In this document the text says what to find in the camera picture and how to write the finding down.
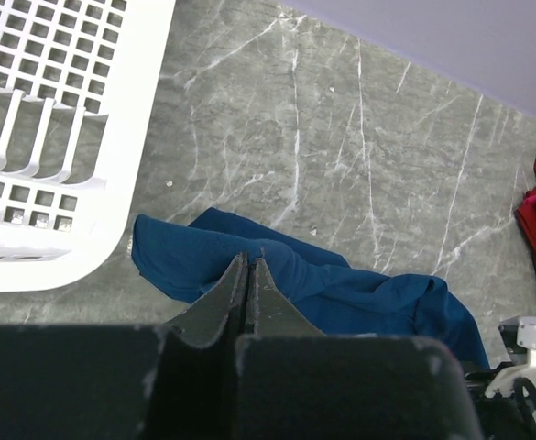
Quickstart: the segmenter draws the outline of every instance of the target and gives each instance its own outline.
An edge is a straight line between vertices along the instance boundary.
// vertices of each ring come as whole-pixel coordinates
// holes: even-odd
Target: white mechanical part
[[[510,356],[516,365],[502,369],[491,381],[486,388],[488,398],[496,394],[501,394],[503,397],[511,396],[514,380],[517,378],[527,378],[536,387],[536,316],[518,316],[501,324],[500,329],[506,326],[516,327],[518,330],[515,346],[509,346],[505,341],[508,351],[515,352],[516,348],[521,347],[520,350],[524,352],[525,348],[526,352],[520,356]]]

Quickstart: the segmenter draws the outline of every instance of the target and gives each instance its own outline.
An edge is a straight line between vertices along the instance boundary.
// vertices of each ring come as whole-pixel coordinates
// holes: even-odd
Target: gray marble floor
[[[217,206],[345,255],[432,273],[475,315],[536,313],[512,212],[534,184],[536,120],[271,1],[178,0],[126,235],[55,291],[0,293],[0,323],[159,322],[184,308],[128,256],[135,213]]]

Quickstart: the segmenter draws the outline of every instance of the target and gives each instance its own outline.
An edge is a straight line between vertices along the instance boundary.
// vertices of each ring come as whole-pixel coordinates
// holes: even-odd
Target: dark blue fabric
[[[244,236],[237,236],[237,222]],[[351,269],[344,258],[300,242],[302,258],[298,240],[214,209],[191,226],[145,215],[135,223],[132,258],[142,276],[172,299],[196,301],[239,252],[250,261],[263,255],[278,289],[326,334],[430,336],[459,360],[489,367],[473,316],[439,278]],[[208,230],[215,227],[230,234]],[[262,238],[262,230],[276,239]]]

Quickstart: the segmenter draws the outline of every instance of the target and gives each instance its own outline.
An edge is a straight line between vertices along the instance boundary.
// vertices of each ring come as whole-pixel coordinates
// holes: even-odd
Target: white plastic basket
[[[59,287],[123,234],[174,0],[0,0],[0,292]],[[7,171],[21,102],[41,106],[31,157]],[[37,177],[50,115],[72,115],[61,169]],[[106,120],[93,175],[67,184],[82,123]]]

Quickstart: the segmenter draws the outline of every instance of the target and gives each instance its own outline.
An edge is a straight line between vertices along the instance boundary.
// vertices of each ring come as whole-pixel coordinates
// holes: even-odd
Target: navy garment
[[[200,219],[192,227],[145,215],[136,220],[132,258],[141,275],[170,298],[196,301],[235,255],[246,252],[250,262],[263,256],[278,289],[326,334],[434,337],[459,360],[489,368],[476,321],[443,280],[351,269],[340,256],[300,242],[307,257],[302,258],[295,251],[297,240],[284,236],[282,243],[281,234],[234,214],[213,209]],[[244,236],[237,236],[237,222],[244,226]],[[214,226],[231,234],[208,230]],[[276,239],[261,238],[261,229]],[[326,264],[329,259],[341,265]]]

